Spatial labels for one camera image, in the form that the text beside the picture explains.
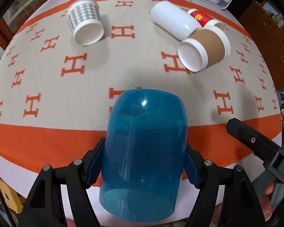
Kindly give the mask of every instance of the wooden cabinet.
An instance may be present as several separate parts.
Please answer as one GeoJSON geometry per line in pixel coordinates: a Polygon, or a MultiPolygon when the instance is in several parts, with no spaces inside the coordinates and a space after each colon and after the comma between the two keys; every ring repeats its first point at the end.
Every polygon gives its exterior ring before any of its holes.
{"type": "Polygon", "coordinates": [[[239,22],[259,48],[276,89],[284,90],[284,25],[279,28],[256,2],[252,2],[239,22]]]}

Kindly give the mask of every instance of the gray checkered cup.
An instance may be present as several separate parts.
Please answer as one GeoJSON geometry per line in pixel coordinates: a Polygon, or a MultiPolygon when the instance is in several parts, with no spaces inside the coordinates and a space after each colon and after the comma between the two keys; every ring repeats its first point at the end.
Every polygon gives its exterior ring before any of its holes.
{"type": "Polygon", "coordinates": [[[78,0],[67,11],[67,21],[76,43],[87,46],[104,35],[99,5],[93,0],[78,0]]]}

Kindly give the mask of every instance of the orange stripe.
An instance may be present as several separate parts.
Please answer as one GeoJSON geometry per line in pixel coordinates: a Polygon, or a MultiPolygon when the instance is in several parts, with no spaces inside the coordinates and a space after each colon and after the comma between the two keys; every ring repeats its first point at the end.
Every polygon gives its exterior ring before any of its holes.
{"type": "MultiPolygon", "coordinates": [[[[272,139],[282,130],[279,114],[245,121],[272,139]]],[[[0,124],[0,156],[30,171],[66,166],[95,147],[106,131],[49,129],[0,124]]],[[[192,126],[187,140],[205,159],[229,165],[251,153],[226,132],[226,124],[192,126]]]]}
{"type": "MultiPolygon", "coordinates": [[[[76,0],[71,0],[67,3],[63,3],[59,6],[56,6],[52,9],[49,9],[48,11],[44,12],[44,13],[41,13],[40,15],[32,18],[31,20],[29,20],[28,22],[24,23],[20,29],[17,31],[17,33],[21,32],[24,28],[36,23],[37,21],[45,18],[45,17],[48,17],[54,13],[57,13],[57,12],[60,12],[64,9],[67,9],[72,3],[74,3],[76,0]]],[[[231,20],[223,17],[222,15],[214,12],[214,11],[211,11],[210,9],[207,9],[207,8],[204,8],[202,6],[199,6],[199,5],[196,5],[194,3],[191,3],[191,2],[187,2],[187,1],[184,1],[184,0],[168,0],[170,1],[171,3],[173,4],[176,4],[178,6],[183,6],[183,7],[187,7],[187,8],[196,8],[198,9],[199,11],[211,16],[211,17],[215,17],[216,19],[228,24],[229,26],[233,27],[234,29],[236,29],[237,31],[239,31],[240,33],[244,34],[245,36],[247,36],[248,38],[251,38],[251,36],[248,34],[248,32],[243,29],[241,26],[237,25],[236,23],[232,22],[231,20]]]]}

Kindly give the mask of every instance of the paper cup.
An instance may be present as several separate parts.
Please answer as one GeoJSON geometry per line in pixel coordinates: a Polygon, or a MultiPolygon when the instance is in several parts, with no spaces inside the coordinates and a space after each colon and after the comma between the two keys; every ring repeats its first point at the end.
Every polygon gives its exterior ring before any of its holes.
{"type": "Polygon", "coordinates": [[[159,2],[153,7],[151,20],[181,41],[202,28],[193,17],[169,1],[159,2]]]}
{"type": "Polygon", "coordinates": [[[204,27],[181,42],[178,56],[192,72],[199,72],[230,55],[230,43],[225,33],[215,26],[204,27]]]}
{"type": "Polygon", "coordinates": [[[206,26],[216,26],[220,28],[221,30],[224,30],[224,23],[221,21],[214,19],[210,17],[207,14],[204,14],[203,12],[200,12],[198,9],[191,9],[187,12],[190,16],[194,17],[202,27],[206,26]]]}
{"type": "Polygon", "coordinates": [[[87,46],[104,35],[99,5],[93,0],[78,0],[67,11],[67,20],[76,43],[87,46]]]}

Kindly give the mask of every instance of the teal container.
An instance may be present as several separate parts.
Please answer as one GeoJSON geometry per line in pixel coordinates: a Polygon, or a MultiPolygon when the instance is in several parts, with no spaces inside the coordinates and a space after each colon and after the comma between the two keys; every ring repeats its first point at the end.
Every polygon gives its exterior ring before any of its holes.
{"type": "Polygon", "coordinates": [[[117,99],[108,122],[99,200],[111,214],[156,222],[173,214],[185,160],[182,100],[135,89],[117,99]]]}

